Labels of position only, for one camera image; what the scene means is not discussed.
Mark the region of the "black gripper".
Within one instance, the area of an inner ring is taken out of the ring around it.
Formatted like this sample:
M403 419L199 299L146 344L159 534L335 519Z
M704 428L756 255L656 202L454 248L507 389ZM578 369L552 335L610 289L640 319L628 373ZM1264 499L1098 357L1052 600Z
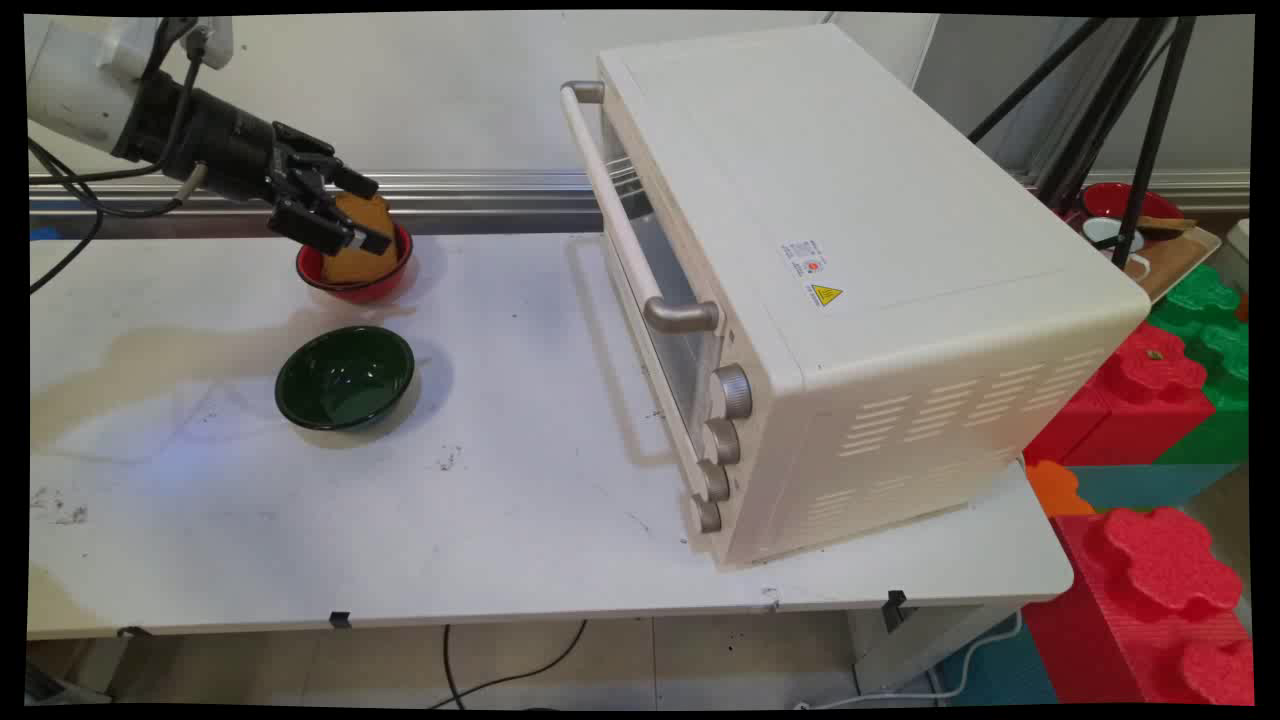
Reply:
M330 184L361 199L379 188L346 165L335 149L285 123L264 120L195 90L178 135L178 178L205 168L198 186L233 201L271 204L268 228L326 256L357 249L388 251L394 231L379 231L338 208Z

